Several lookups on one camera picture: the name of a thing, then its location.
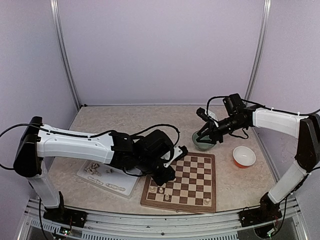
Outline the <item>wooden chess board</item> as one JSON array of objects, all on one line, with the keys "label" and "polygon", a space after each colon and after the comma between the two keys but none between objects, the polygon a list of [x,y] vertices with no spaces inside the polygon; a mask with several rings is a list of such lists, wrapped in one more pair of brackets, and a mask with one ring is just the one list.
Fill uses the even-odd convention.
[{"label": "wooden chess board", "polygon": [[[144,207],[186,213],[215,213],[216,204],[216,161],[213,154],[190,152],[183,159],[172,163],[175,180],[158,186],[147,177],[140,200]],[[150,187],[157,187],[151,192]],[[208,205],[204,199],[210,199]]]}]

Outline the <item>white plastic divided tray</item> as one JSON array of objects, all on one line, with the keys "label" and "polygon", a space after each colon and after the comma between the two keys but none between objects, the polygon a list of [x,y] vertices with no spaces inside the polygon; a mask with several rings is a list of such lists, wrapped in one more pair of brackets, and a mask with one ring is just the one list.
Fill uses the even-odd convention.
[{"label": "white plastic divided tray", "polygon": [[[84,181],[100,188],[105,191],[108,191],[110,193],[119,195],[121,197],[130,199],[133,195],[133,192],[138,184],[139,178],[137,176],[132,176],[132,175],[139,175],[141,172],[138,169],[132,169],[129,171],[130,175],[124,173],[122,170],[119,170],[117,168],[108,166],[113,169],[113,173],[108,173],[108,174],[103,174],[102,176],[97,176],[97,175],[91,175],[87,172],[85,172],[85,167],[87,167],[90,163],[98,163],[100,165],[104,165],[103,163],[91,161],[91,160],[86,160],[84,164],[81,166],[81,168],[77,172],[77,176],[82,178]],[[103,182],[103,185],[96,184],[90,180],[88,180],[88,177],[92,176],[95,179],[99,179],[101,182]],[[123,187],[126,189],[126,191],[118,191],[118,190],[113,190],[109,187],[106,187],[106,183],[114,184],[119,187]]]}]

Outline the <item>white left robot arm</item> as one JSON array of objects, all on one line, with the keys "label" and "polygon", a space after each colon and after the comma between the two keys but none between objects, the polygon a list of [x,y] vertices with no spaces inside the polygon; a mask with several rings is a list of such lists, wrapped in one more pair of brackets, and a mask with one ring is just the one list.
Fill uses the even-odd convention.
[{"label": "white left robot arm", "polygon": [[13,163],[13,170],[28,179],[44,205],[43,217],[63,224],[79,221],[82,226],[87,213],[65,207],[64,197],[52,185],[45,170],[45,157],[86,159],[123,171],[137,168],[141,175],[149,175],[159,186],[175,179],[175,170],[165,163],[175,157],[175,144],[161,130],[150,134],[127,134],[107,130],[98,134],[76,133],[44,125],[34,116],[23,133]]}]

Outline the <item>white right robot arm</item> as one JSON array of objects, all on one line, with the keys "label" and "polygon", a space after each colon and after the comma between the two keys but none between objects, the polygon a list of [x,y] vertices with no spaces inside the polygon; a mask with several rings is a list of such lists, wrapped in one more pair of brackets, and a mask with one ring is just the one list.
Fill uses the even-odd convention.
[{"label": "white right robot arm", "polygon": [[266,107],[263,104],[245,100],[238,93],[221,96],[227,117],[214,118],[210,103],[198,108],[196,114],[204,121],[197,132],[196,144],[215,145],[223,143],[224,136],[233,136],[237,130],[248,128],[266,129],[297,140],[294,161],[276,184],[265,193],[259,207],[239,212],[242,227],[262,224],[282,218],[282,201],[298,190],[320,162],[320,116],[317,111],[302,114]]}]

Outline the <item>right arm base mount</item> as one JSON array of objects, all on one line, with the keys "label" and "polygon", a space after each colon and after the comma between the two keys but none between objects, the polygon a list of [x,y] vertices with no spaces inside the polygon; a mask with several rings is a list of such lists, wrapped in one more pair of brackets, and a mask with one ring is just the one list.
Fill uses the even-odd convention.
[{"label": "right arm base mount", "polygon": [[241,226],[244,228],[274,221],[276,219],[280,219],[283,215],[279,208],[272,211],[265,211],[260,207],[257,207],[251,209],[245,208],[238,213],[238,216]]}]

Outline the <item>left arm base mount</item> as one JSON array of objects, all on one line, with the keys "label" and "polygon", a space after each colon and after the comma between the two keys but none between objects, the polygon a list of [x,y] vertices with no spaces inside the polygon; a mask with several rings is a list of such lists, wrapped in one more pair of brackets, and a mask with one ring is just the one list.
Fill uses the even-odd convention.
[{"label": "left arm base mount", "polygon": [[88,214],[85,211],[59,206],[57,208],[45,208],[43,217],[46,220],[63,225],[84,228],[87,215]]}]

